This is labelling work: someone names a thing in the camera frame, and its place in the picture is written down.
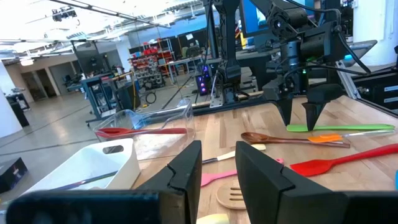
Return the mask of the pink silicone spatula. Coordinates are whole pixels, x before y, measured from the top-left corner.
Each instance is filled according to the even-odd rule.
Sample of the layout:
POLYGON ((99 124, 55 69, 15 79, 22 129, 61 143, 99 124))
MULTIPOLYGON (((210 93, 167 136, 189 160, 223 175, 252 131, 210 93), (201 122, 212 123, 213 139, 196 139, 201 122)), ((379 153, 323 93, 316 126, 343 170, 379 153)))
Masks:
MULTIPOLYGON (((219 162, 219 160, 217 158, 211 158, 211 159, 202 161, 202 164, 205 165, 205 164, 210 164, 210 163, 215 163, 215 162, 219 162)), ((201 186, 204 187, 204 186, 210 184, 214 180, 234 176, 236 174, 237 174, 237 170, 232 170, 232 171, 227 171, 227 172, 222 172, 222 173, 217 173, 217 174, 202 173, 201 186)))

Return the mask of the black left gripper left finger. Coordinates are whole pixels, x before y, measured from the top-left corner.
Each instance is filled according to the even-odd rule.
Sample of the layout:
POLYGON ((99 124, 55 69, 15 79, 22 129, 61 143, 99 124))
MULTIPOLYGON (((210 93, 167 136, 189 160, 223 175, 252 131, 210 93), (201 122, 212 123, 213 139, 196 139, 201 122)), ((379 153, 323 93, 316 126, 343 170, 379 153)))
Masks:
POLYGON ((141 184, 137 224, 196 224, 200 198, 201 141, 191 142, 141 184))

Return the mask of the blue screen monitor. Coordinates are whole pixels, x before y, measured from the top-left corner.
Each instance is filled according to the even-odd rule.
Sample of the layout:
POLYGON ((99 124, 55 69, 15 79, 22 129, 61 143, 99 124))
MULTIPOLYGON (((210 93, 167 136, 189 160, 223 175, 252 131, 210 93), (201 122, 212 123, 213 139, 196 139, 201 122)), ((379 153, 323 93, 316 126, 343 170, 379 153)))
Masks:
POLYGON ((239 13, 243 37, 253 37, 268 31, 265 15, 250 0, 240 0, 239 13))

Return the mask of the orange spatula clear handle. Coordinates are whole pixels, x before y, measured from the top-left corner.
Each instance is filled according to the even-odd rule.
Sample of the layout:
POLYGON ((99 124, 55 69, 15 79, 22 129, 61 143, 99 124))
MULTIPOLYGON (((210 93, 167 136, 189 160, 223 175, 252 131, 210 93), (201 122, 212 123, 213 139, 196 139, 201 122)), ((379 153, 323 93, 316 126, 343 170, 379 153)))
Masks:
POLYGON ((393 134, 395 132, 396 132, 395 129, 387 129, 387 130, 377 130, 377 131, 366 131, 360 133, 349 133, 349 134, 324 134, 320 136, 308 137, 308 140, 315 143, 323 143, 323 142, 342 141, 344 138, 347 137, 378 135, 378 134, 393 134))

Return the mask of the red parts shelf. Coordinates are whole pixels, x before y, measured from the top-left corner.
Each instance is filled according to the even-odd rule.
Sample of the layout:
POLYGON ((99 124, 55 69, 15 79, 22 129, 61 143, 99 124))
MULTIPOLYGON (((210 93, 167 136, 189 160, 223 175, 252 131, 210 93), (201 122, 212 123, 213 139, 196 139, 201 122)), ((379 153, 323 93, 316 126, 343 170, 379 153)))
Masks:
POLYGON ((173 52, 170 50, 149 47, 143 52, 133 53, 128 62, 139 88, 153 90, 165 86, 165 77, 168 76, 166 63, 172 59, 173 52))

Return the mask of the red slotted spoon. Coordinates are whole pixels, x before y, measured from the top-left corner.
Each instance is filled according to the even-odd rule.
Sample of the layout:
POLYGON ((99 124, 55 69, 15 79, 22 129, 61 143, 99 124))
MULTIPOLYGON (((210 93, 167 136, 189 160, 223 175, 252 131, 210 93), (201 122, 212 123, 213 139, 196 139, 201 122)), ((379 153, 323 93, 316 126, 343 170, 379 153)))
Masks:
POLYGON ((106 139, 116 139, 131 137, 137 134, 187 134, 186 128, 166 128, 166 129, 127 129, 127 128, 100 128, 95 131, 99 137, 106 139))

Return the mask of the white plastic bin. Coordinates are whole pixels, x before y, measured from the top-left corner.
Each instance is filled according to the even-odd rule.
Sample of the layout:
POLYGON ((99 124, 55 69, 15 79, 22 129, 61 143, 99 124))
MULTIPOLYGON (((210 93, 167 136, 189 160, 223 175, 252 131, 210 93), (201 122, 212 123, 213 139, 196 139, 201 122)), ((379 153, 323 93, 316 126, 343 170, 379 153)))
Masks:
POLYGON ((141 170, 131 138, 91 144, 80 149, 50 174, 38 181, 26 193, 53 190, 117 171, 117 174, 70 190, 130 189, 141 170))

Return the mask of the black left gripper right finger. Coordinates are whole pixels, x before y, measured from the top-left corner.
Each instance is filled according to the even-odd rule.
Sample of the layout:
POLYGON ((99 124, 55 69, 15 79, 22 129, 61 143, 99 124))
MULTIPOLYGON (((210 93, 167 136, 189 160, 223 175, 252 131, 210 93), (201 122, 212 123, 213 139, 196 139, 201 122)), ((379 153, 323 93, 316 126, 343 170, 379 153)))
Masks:
POLYGON ((294 172, 249 144, 236 143, 236 168, 252 224, 342 224, 345 194, 294 172))

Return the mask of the dark monitor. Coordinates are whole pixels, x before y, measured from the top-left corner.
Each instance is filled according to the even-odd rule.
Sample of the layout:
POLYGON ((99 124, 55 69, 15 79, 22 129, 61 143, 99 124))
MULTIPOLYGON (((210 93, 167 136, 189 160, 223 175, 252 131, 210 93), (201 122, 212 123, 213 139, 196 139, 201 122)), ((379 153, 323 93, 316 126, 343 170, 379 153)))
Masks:
MULTIPOLYGON (((363 57, 377 44, 376 40, 367 40, 362 42, 348 42, 349 47, 358 58, 363 57)), ((352 67, 356 62, 351 54, 347 53, 343 59, 345 67, 352 67)))

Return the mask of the black rig frame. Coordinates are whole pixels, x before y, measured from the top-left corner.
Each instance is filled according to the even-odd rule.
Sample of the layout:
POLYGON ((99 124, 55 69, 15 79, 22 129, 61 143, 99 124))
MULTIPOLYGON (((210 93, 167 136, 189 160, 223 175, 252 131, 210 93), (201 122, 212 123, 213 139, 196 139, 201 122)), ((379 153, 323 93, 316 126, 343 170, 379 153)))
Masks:
MULTIPOLYGON (((213 8, 209 5, 210 0, 200 0, 203 2, 205 7, 206 14, 206 22, 207 25, 207 41, 210 42, 210 51, 211 55, 204 54, 203 55, 203 64, 210 67, 213 65, 214 67, 210 69, 211 72, 215 72, 219 63, 221 62, 221 58, 218 54, 215 53, 218 50, 216 46, 216 32, 215 32, 215 22, 213 18, 213 8)), ((267 63, 271 61, 271 56, 279 52, 279 49, 271 49, 271 50, 263 50, 262 52, 254 51, 254 52, 245 52, 240 51, 236 53, 236 59, 241 67, 250 68, 252 75, 257 78, 257 83, 260 85, 263 83, 266 78, 270 78, 270 74, 266 74, 267 69, 270 67, 267 63)), ((264 99, 261 98, 259 92, 255 92, 254 96, 242 96, 241 101, 237 101, 234 103, 223 103, 221 106, 211 107, 211 103, 206 101, 204 103, 194 103, 193 104, 193 113, 195 116, 217 113, 228 110, 235 110, 240 108, 245 108, 248 106, 256 106, 265 103, 264 99)))

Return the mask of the clear plastic bin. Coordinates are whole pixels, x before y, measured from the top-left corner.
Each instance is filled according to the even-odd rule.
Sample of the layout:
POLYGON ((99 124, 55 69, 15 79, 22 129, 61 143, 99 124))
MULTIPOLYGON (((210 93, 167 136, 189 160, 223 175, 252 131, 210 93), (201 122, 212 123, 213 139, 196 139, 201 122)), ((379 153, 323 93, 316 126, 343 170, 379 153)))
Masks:
MULTIPOLYGON (((175 156, 184 150, 194 140, 196 135, 193 107, 189 99, 183 99, 176 106, 169 109, 146 113, 122 110, 95 126, 93 131, 95 132, 100 128, 189 129, 187 134, 137 134, 129 137, 134 140, 137 159, 140 161, 175 156)), ((127 138, 106 139, 97 135, 96 137, 101 142, 127 138)))

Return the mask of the black floor box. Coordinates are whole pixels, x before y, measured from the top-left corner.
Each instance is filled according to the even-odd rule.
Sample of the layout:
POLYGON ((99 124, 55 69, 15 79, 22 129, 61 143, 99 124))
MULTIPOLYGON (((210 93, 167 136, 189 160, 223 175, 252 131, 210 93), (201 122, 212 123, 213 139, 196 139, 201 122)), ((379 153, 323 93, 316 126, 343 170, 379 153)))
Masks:
POLYGON ((21 157, 0 162, 0 194, 12 190, 27 171, 21 157))

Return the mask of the blue grey workbench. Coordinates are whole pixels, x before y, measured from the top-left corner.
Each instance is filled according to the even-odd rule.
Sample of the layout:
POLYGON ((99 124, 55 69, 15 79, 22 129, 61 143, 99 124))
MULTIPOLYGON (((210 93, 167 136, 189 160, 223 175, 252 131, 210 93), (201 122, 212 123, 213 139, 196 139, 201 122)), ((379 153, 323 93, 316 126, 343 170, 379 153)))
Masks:
POLYGON ((82 80, 80 86, 84 89, 92 107, 91 112, 95 115, 94 119, 86 120, 87 126, 127 108, 128 99, 135 108, 141 105, 138 88, 131 72, 122 75, 100 74, 82 80))

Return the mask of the brown wooden spoon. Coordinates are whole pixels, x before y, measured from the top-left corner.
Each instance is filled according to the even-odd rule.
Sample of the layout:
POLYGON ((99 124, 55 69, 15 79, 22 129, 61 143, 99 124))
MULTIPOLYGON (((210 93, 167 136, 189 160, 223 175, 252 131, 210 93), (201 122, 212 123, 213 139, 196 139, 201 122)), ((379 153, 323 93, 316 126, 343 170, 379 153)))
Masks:
POLYGON ((297 139, 297 138, 277 138, 268 136, 265 134, 259 134, 254 132, 245 132, 241 134, 241 138, 252 144, 266 144, 266 143, 289 143, 289 144, 313 144, 317 146, 330 146, 340 148, 350 148, 351 146, 343 142, 311 142, 308 139, 297 139))

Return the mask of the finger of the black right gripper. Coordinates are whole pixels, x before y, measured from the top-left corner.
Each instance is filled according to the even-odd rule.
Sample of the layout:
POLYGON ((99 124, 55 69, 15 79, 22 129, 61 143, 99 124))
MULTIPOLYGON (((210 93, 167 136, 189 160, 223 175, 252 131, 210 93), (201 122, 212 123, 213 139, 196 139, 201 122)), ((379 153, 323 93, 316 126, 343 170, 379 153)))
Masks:
POLYGON ((312 131, 321 115, 326 102, 305 102, 302 106, 305 108, 307 129, 312 131))
POLYGON ((286 126, 290 124, 292 114, 292 102, 292 98, 286 98, 272 102, 279 110, 281 118, 286 126))

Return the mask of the computer tower purple lights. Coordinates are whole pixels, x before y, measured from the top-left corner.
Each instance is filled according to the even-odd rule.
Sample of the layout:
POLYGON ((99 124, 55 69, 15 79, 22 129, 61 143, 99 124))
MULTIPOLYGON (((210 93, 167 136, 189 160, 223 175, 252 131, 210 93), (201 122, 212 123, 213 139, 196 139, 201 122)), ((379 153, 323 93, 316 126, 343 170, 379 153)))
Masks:
POLYGON ((211 91, 211 67, 209 65, 200 65, 200 71, 195 76, 198 94, 207 95, 211 91))

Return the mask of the red silicone spatula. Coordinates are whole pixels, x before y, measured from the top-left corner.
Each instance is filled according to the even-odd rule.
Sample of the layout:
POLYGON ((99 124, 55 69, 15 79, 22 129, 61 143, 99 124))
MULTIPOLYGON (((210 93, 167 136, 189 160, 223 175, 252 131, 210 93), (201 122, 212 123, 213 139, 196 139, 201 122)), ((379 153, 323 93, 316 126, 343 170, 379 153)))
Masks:
POLYGON ((390 144, 336 159, 329 159, 329 160, 315 159, 306 162, 296 163, 292 164, 290 168, 302 176, 310 177, 326 173, 333 166, 339 164, 358 161, 361 159, 368 159, 372 157, 386 156, 395 153, 398 153, 398 144, 390 144))

